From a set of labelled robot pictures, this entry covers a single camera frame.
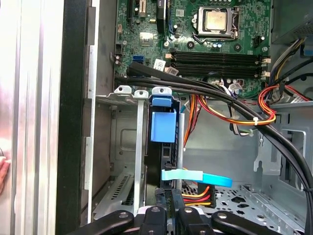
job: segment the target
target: white zip tie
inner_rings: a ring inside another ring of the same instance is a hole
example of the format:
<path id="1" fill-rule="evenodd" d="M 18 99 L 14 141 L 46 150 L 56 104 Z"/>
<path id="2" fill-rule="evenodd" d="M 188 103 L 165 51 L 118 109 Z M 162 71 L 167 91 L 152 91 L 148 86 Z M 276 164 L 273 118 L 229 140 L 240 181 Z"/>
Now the white zip tie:
<path id="1" fill-rule="evenodd" d="M 253 120 L 254 120 L 254 125 L 257 126 L 259 119 L 257 117 L 254 117 Z"/>
<path id="2" fill-rule="evenodd" d="M 252 129 L 250 129 L 249 136 L 250 136 L 250 137 L 254 136 L 254 134 L 253 134 L 253 130 L 252 130 Z"/>

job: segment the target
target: motherboard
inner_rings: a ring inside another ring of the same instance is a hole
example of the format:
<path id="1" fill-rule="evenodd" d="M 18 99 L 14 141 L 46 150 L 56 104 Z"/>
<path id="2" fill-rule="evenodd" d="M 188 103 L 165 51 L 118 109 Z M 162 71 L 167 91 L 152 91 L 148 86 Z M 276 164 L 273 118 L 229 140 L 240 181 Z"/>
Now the motherboard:
<path id="1" fill-rule="evenodd" d="M 270 63 L 270 0 L 119 0 L 115 72 L 138 62 L 250 97 Z"/>

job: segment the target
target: cpu socket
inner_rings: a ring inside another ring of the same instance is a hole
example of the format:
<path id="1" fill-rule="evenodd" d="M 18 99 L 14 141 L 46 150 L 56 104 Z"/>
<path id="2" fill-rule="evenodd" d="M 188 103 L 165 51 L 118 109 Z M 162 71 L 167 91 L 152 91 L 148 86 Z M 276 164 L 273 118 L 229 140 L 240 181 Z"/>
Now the cpu socket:
<path id="1" fill-rule="evenodd" d="M 202 6 L 192 19 L 197 36 L 235 40 L 239 32 L 239 8 L 212 8 Z"/>

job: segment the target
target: circuit board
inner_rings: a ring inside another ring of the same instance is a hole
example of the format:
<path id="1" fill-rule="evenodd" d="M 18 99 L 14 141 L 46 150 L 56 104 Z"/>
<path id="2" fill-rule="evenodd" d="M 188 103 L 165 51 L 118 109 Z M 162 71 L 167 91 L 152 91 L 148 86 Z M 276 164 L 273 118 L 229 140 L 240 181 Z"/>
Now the circuit board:
<path id="1" fill-rule="evenodd" d="M 166 54 L 171 48 L 182 52 L 210 52 L 238 55 L 269 54 L 270 0 L 168 0 L 168 22 L 166 32 L 158 33 L 155 19 L 157 17 L 155 0 L 146 0 L 145 17 L 132 14 L 132 23 L 128 21 L 129 0 L 119 0 L 117 15 L 116 43 L 122 46 L 121 62 L 115 66 L 118 74 L 126 74 L 127 67 L 134 56 L 143 56 L 143 64 L 152 67 L 156 59 L 168 61 Z M 192 36 L 195 31 L 192 18 L 200 7 L 219 7 L 239 9 L 238 38 L 232 41 L 210 40 L 198 43 Z M 258 47 L 254 46 L 254 38 L 262 37 Z M 218 82 L 209 78 L 208 82 Z M 242 90 L 240 95 L 249 97 L 261 90 L 262 80 L 240 79 Z"/>

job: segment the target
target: finger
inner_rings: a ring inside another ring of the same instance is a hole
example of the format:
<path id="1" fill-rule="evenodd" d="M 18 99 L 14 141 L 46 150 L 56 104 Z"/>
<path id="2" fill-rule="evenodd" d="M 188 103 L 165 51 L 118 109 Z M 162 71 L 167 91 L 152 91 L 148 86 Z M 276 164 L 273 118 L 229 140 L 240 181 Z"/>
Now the finger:
<path id="1" fill-rule="evenodd" d="M 4 186 L 4 183 L 0 184 L 0 194 L 2 192 L 3 186 Z"/>
<path id="2" fill-rule="evenodd" d="M 0 169 L 5 161 L 5 157 L 0 157 Z"/>
<path id="3" fill-rule="evenodd" d="M 6 173 L 8 172 L 10 163 L 11 163 L 10 160 L 6 160 L 4 161 L 2 167 L 0 168 L 0 184 L 2 184 L 4 181 L 4 178 L 6 176 Z"/>

